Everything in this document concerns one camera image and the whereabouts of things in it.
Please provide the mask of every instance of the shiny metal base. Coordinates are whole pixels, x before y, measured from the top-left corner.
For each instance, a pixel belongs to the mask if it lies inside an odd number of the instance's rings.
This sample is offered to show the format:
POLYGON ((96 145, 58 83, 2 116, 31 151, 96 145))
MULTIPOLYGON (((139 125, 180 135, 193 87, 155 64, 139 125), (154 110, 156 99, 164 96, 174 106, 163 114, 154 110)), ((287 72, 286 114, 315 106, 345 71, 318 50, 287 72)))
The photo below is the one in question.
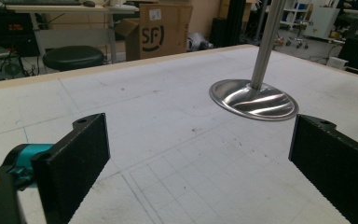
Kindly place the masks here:
POLYGON ((250 83, 243 79, 218 81, 209 94, 226 110, 249 119, 285 120, 298 113, 298 104, 285 92, 264 83, 257 91, 250 83))

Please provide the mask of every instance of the cardboard box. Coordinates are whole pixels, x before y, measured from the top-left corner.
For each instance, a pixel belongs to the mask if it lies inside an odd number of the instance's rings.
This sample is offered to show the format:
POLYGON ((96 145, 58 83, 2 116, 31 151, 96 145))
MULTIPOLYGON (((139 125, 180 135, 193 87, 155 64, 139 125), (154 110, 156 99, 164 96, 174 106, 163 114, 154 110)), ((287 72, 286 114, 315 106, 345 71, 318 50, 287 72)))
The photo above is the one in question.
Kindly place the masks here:
POLYGON ((126 60, 186 53, 192 6, 140 5, 139 19, 124 19, 116 27, 126 37, 126 60))
MULTIPOLYGON (((247 22, 251 14, 252 3, 256 3, 256 0, 246 0, 245 10, 243 11, 242 21, 247 22)), ((219 18, 227 19, 229 7, 229 0, 222 0, 220 3, 219 18)))

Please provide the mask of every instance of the sf logo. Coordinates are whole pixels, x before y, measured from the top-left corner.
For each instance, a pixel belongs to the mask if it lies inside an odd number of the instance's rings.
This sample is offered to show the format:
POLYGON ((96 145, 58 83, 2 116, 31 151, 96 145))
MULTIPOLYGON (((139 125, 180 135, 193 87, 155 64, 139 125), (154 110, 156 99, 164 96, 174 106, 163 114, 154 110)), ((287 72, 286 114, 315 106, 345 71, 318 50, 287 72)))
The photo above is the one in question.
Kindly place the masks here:
POLYGON ((142 30, 142 37, 143 51, 150 52, 159 49, 164 41, 164 26, 145 27, 142 30))

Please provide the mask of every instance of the printed label on box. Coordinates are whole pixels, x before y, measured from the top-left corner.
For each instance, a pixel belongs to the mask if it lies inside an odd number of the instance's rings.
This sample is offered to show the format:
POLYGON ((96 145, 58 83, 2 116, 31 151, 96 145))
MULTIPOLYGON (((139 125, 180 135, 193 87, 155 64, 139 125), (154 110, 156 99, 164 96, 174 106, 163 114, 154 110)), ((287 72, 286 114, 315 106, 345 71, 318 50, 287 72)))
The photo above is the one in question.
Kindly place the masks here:
POLYGON ((149 19, 151 21, 161 20, 161 9, 151 9, 149 10, 149 19))

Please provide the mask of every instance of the stool seat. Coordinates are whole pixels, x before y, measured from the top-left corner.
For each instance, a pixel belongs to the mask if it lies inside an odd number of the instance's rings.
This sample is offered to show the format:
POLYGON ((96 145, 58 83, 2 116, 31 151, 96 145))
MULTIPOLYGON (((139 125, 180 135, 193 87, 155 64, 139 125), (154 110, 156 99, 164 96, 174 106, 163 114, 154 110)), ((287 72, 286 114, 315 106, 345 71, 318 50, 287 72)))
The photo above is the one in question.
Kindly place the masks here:
POLYGON ((49 68, 68 71, 103 65, 103 53, 90 46, 67 46, 48 51, 43 64, 49 68))

